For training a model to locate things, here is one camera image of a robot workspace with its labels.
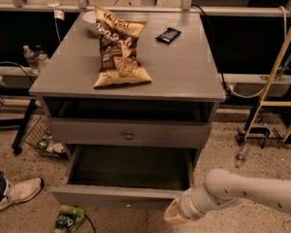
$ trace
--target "snack bag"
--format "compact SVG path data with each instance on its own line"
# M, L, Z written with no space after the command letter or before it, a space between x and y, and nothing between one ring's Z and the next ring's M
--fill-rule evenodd
M57 209L55 229L53 233L76 232L84 218L84 210L68 205L60 205Z
M146 21L128 21L95 6L101 69L94 87L120 83L149 83L151 77L136 59L139 36Z

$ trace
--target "white robotic arm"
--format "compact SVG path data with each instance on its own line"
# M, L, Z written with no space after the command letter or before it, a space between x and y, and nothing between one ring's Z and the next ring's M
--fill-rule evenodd
M213 169L203 184L185 190L175 199L164 218L170 223L197 220L208 211L238 206L243 198L291 215L291 181L246 178Z

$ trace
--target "open drawer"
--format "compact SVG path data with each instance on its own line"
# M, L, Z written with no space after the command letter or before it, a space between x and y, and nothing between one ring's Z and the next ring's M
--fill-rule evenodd
M202 149L211 123L48 117L47 125L63 144Z
M193 186L191 151L78 145L51 192L61 204L166 210Z

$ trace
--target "person's foot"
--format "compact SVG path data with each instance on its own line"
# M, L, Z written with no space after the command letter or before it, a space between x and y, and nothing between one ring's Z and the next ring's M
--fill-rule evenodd
M4 198L0 202L0 211L8 206L26 202L32 199L43 188L44 183L40 178L18 183L18 178L12 183L6 180L7 186L4 191Z

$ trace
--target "small bottle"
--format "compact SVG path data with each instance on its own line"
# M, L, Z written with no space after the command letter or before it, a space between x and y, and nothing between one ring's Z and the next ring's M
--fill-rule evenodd
M240 168L241 166L243 166L243 164L246 162L246 158L248 155L248 144L245 144L236 154L235 157L235 166Z
M39 60L40 69L44 69L49 61L47 52L41 48L40 45L36 46L36 55Z
M23 46L23 55L31 67L32 72L34 74L40 74L40 65L36 52L25 45Z

